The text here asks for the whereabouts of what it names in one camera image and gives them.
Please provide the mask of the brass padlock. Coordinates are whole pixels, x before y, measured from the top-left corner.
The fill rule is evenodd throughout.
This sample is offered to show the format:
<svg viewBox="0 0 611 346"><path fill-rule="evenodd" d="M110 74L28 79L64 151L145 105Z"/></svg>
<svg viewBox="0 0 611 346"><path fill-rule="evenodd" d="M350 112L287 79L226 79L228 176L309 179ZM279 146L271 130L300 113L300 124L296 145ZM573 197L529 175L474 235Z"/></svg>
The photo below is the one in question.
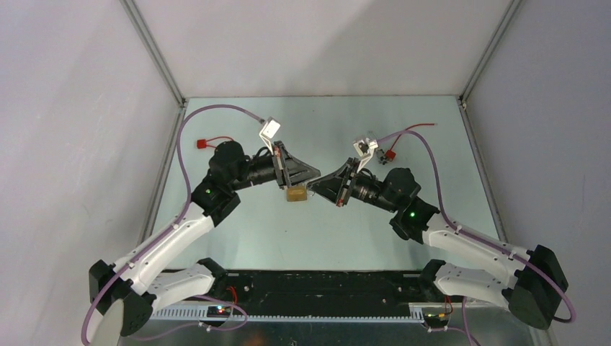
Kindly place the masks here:
<svg viewBox="0 0 611 346"><path fill-rule="evenodd" d="M286 200L289 203L303 202L308 199L308 190L305 185L295 185L286 189Z"/></svg>

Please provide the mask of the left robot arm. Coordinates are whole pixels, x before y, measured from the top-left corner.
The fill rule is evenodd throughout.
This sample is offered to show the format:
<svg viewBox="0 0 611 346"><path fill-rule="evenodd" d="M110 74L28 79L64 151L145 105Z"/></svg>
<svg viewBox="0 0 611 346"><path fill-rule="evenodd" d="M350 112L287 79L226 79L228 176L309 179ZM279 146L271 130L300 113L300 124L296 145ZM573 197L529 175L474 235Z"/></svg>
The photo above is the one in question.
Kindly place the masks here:
<svg viewBox="0 0 611 346"><path fill-rule="evenodd" d="M98 260L89 269L92 306L109 327L108 338L135 334L157 311L186 298L219 300L228 290L226 271L210 258L166 277L161 272L191 243L219 226L241 202L239 190L276 182L286 190L320 177L320 171L295 158L277 141L247 156L240 143L224 141L175 219L132 252L113 263Z"/></svg>

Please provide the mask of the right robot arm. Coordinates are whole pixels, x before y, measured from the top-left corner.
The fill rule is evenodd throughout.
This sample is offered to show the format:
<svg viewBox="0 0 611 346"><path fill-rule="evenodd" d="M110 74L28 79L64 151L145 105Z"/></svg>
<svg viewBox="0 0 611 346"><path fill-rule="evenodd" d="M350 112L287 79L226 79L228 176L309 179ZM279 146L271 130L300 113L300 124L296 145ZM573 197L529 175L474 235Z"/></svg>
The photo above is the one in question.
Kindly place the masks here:
<svg viewBox="0 0 611 346"><path fill-rule="evenodd" d="M547 330L568 289L555 252L543 245L525 249L459 224L419 198L408 168L393 168L384 180L349 159L340 169L308 183L308 189L342 207L351 199L394 214L389 224L403 240L460 255L477 266L460 267L432 259L419 277L428 301L465 296L506 309L526 325Z"/></svg>

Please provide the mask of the small key bunch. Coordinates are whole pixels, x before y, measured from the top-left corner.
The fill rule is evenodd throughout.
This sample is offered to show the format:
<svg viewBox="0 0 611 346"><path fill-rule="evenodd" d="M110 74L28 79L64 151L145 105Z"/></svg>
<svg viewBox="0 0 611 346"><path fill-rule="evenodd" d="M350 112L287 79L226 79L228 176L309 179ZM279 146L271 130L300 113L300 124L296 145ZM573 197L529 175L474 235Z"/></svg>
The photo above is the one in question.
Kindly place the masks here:
<svg viewBox="0 0 611 346"><path fill-rule="evenodd" d="M387 156L385 155L385 151L381 148L377 148L375 152L378 158L378 163L381 165L386 165L388 160L387 160Z"/></svg>

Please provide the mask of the left controller board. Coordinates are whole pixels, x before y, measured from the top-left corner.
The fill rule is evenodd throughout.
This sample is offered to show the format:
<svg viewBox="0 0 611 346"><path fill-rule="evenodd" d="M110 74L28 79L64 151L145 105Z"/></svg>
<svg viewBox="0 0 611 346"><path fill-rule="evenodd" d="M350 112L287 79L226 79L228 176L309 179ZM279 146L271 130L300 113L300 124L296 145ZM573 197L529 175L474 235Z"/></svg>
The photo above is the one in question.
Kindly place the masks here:
<svg viewBox="0 0 611 346"><path fill-rule="evenodd" d="M207 310L207 318L228 318L232 314L230 306L209 306Z"/></svg>

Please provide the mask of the controller board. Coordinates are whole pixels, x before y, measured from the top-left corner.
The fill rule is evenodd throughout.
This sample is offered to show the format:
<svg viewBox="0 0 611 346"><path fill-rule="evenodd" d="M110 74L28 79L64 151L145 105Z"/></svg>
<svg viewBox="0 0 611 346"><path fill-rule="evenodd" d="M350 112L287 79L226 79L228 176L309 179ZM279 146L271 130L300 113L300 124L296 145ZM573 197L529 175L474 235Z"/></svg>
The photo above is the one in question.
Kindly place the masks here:
<svg viewBox="0 0 611 346"><path fill-rule="evenodd" d="M428 332L443 332L448 327L450 317L449 313L425 313L422 325Z"/></svg>
<svg viewBox="0 0 611 346"><path fill-rule="evenodd" d="M207 310L207 318L228 318L232 314L230 306L209 306Z"/></svg>

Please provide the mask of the right controller board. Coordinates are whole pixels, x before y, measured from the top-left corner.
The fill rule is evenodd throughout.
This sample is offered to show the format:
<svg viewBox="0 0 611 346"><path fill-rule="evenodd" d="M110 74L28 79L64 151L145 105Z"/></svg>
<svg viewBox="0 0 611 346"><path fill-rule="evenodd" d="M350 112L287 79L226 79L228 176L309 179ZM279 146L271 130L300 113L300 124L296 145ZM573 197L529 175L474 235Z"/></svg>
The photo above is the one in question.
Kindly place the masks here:
<svg viewBox="0 0 611 346"><path fill-rule="evenodd" d="M450 317L449 313L425 313L422 325L428 332L443 332L448 327Z"/></svg>

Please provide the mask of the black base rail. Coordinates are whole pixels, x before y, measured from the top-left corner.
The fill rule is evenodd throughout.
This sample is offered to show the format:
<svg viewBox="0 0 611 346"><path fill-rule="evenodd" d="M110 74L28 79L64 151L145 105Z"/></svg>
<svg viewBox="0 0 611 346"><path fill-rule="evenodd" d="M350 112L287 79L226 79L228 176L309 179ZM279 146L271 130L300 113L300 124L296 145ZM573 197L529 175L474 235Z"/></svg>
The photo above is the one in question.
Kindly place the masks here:
<svg viewBox="0 0 611 346"><path fill-rule="evenodd" d="M231 270L208 295L247 313L283 316L406 316L444 296L415 271Z"/></svg>

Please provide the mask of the right aluminium frame post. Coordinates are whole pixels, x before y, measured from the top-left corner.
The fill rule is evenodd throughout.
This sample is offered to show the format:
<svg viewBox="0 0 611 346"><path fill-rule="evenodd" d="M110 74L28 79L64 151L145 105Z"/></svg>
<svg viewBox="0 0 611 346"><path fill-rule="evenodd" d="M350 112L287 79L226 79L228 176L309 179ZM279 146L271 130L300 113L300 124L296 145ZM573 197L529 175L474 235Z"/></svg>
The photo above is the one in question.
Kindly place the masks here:
<svg viewBox="0 0 611 346"><path fill-rule="evenodd" d="M468 77L468 80L459 95L458 99L460 100L460 103L462 105L466 105L468 103L468 99L472 95L473 90L476 88L479 79L482 77L486 67L488 66L493 55L495 54L497 48L500 46L501 41L503 40L507 30L514 21L515 16L517 15L523 4L523 0L511 0L508 3L506 9L503 12L503 15L501 16L501 19L499 20L499 23L491 34L491 37L489 38L489 41L484 47L483 52L479 57L475 68L470 73L470 76Z"/></svg>

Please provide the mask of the aluminium frame post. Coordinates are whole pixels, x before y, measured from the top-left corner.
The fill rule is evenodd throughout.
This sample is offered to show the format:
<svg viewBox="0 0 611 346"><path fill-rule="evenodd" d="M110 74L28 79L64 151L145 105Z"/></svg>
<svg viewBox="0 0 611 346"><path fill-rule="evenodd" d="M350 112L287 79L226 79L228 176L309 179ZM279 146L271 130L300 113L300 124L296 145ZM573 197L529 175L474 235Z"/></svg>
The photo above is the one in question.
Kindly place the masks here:
<svg viewBox="0 0 611 346"><path fill-rule="evenodd" d="M460 103L462 105L466 105L468 103L468 99L472 95L473 90L476 88L479 79L482 77L486 67L488 66L493 55L495 54L497 48L500 46L501 41L503 40L507 30L514 21L515 16L517 15L523 4L523 0L511 0L508 3L506 9L503 12L503 15L501 16L501 19L499 20L499 23L491 34L491 37L489 38L489 41L484 47L483 52L479 57L475 68L470 73L470 76L468 77L468 80L459 95L458 99L460 100Z"/></svg>
<svg viewBox="0 0 611 346"><path fill-rule="evenodd" d="M144 48L149 54L149 57L160 74L163 82L169 90L172 98L179 107L183 107L186 98L180 90L177 80L171 72L170 66L167 63L158 43L156 42L156 39L137 2L133 0L120 0L120 3L131 21L136 34L141 39Z"/></svg>

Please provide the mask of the left aluminium frame post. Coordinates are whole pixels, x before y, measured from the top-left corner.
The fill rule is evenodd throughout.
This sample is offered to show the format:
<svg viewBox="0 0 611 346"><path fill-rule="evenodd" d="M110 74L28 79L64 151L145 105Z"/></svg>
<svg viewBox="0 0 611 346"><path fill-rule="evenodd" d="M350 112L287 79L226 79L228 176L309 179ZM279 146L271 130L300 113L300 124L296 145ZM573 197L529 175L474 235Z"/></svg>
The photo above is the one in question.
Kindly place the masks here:
<svg viewBox="0 0 611 346"><path fill-rule="evenodd" d="M179 107L183 107L186 98L180 90L177 80L171 72L170 66L167 63L158 43L156 42L156 39L137 2L133 0L120 0L120 3L131 21L136 34L141 39L144 48L149 54L149 57L160 74L163 82L169 90L172 98Z"/></svg>

